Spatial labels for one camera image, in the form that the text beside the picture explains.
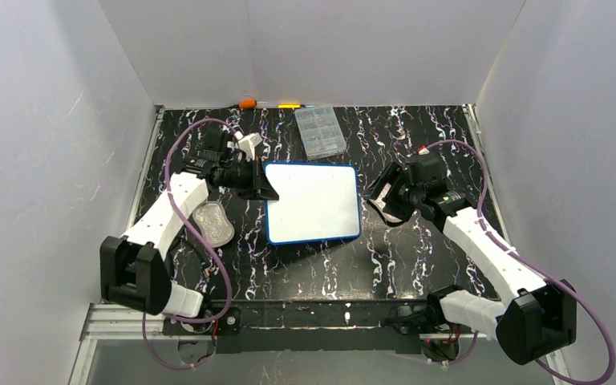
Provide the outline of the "blue framed whiteboard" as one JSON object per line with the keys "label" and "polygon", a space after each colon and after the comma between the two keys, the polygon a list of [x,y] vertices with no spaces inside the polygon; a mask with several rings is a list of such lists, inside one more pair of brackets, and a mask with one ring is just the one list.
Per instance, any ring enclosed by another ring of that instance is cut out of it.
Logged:
{"label": "blue framed whiteboard", "polygon": [[266,202],[273,245],[354,239],[361,235],[357,169],[350,164],[269,162],[264,171],[279,195]]}

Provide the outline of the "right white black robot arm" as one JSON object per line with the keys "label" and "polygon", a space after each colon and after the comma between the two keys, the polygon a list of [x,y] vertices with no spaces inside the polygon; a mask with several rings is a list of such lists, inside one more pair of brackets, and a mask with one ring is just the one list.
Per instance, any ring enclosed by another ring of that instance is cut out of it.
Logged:
{"label": "right white black robot arm", "polygon": [[556,286],[498,246],[501,237],[480,223],[476,203],[450,187],[439,157],[414,155],[406,164],[390,163],[367,187],[365,197],[391,227],[419,213],[472,259],[499,295],[490,300],[447,286],[428,294],[422,305],[403,306],[388,318],[399,333],[443,324],[469,326],[497,340],[519,365],[575,342],[572,287]]}

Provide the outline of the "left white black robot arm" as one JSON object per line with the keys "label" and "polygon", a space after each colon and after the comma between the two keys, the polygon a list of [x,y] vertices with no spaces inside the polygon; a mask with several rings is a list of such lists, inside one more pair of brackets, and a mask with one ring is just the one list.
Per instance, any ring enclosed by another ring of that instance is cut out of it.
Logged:
{"label": "left white black robot arm", "polygon": [[261,142],[258,133],[213,133],[195,154],[176,162],[167,173],[168,189],[148,211],[121,236],[101,243],[103,300],[151,315],[198,316],[204,296],[172,280],[169,249],[211,188],[230,188],[248,201],[278,200],[256,153]]}

